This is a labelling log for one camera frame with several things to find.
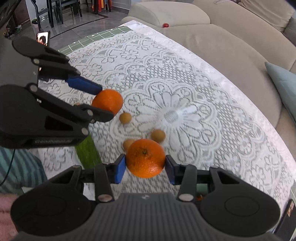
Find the orange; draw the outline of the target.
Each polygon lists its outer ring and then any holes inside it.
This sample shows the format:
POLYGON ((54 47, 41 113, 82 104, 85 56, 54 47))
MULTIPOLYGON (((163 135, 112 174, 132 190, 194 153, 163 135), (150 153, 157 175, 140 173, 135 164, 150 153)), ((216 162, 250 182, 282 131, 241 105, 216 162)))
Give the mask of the orange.
POLYGON ((161 173, 165 160, 163 147, 149 139, 134 141, 125 155, 126 167, 139 178, 152 178, 161 173))
POLYGON ((116 115, 123 106, 123 97, 116 90, 105 89, 94 97, 91 105, 116 115))

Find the brown longan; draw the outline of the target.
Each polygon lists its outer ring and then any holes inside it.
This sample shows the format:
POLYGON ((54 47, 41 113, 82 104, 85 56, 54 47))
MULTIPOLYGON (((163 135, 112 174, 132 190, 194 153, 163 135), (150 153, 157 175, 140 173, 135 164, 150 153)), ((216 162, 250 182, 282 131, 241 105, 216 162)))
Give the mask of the brown longan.
POLYGON ((166 133, 163 130, 155 129, 151 132, 151 139, 157 143, 162 143, 166 138, 166 133))
POLYGON ((123 146, 123 149, 125 152, 128 151, 128 148, 135 142, 135 139, 132 139, 132 138, 129 138, 129 139, 126 139, 122 146, 123 146))
POLYGON ((130 121, 132 120, 132 115, 130 113, 122 113, 120 116, 119 116, 119 121, 123 124, 123 125, 126 125, 128 123, 130 123, 130 121))

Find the green checked table mat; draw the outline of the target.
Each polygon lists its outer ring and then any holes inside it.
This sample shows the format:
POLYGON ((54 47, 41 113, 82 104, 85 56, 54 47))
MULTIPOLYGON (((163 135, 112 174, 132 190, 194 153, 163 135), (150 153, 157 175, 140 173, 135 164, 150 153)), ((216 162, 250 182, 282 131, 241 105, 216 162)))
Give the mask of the green checked table mat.
POLYGON ((68 55, 80 48, 84 48, 88 46, 89 44, 95 42, 95 41, 100 41, 102 39, 107 39, 114 37, 116 35, 124 34, 131 31, 131 29, 127 26, 119 26, 117 28, 112 28, 109 30, 104 30, 101 32, 93 33, 91 35, 88 35, 80 40, 77 40, 75 42, 72 42, 71 44, 61 48, 58 50, 58 52, 68 55))

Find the smartphone with lit screen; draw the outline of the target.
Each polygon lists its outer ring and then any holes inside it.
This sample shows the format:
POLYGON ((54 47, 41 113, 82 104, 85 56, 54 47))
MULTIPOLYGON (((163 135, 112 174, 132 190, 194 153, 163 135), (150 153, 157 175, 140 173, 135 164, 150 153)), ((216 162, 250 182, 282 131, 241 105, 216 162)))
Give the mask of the smartphone with lit screen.
POLYGON ((51 33, 50 31, 38 32, 36 34, 36 41, 49 47, 50 33, 51 33))

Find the dark dining chairs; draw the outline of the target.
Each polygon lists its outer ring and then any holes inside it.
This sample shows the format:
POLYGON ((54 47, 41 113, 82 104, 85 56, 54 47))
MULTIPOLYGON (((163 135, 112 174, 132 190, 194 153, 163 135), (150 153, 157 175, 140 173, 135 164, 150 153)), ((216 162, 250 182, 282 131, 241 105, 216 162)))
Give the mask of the dark dining chairs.
POLYGON ((43 31, 40 16, 44 14, 47 14, 50 27, 54 27, 53 17, 56 18, 57 23, 64 23, 63 10, 66 8, 70 8, 73 15, 79 15, 82 17, 80 1, 45 1, 46 6, 43 9, 38 7, 37 1, 31 1, 31 4, 34 6, 36 15, 31 22, 37 25, 40 32, 43 31))

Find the white lace tablecloth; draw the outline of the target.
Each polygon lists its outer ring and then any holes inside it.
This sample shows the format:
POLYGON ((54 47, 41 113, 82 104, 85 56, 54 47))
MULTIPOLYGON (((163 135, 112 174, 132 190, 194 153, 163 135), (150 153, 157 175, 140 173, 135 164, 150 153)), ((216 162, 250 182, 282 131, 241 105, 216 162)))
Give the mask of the white lace tablecloth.
MULTIPOLYGON (((218 166, 284 207, 295 182, 295 162, 273 125, 230 80, 190 50, 150 27, 95 41, 70 54, 81 75, 123 97, 121 112, 90 125, 103 163, 124 153, 123 142, 163 130, 162 147, 180 164, 218 166)), ((35 149, 48 178, 81 164, 74 147, 35 149)))

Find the light blue cushion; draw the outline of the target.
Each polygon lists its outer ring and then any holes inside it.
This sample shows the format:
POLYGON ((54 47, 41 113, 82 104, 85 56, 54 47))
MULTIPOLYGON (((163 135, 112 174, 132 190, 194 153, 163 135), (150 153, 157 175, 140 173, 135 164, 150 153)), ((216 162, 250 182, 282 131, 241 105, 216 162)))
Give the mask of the light blue cushion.
POLYGON ((289 116, 295 124, 296 114, 296 87, 295 87, 295 74, 292 72, 266 62, 265 67, 268 75, 271 77, 278 93, 280 94, 281 101, 285 106, 289 116))

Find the beige sofa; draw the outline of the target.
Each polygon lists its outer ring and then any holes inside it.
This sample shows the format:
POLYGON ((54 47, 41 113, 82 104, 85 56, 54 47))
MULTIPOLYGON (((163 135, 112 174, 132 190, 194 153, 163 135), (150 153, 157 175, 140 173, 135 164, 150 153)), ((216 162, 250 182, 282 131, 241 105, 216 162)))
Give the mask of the beige sofa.
POLYGON ((295 124, 265 67, 269 62, 295 73, 295 45, 256 7, 281 17, 284 26, 292 21, 285 1, 151 1, 133 4, 122 22, 145 24, 212 65, 260 109, 295 154, 295 124))

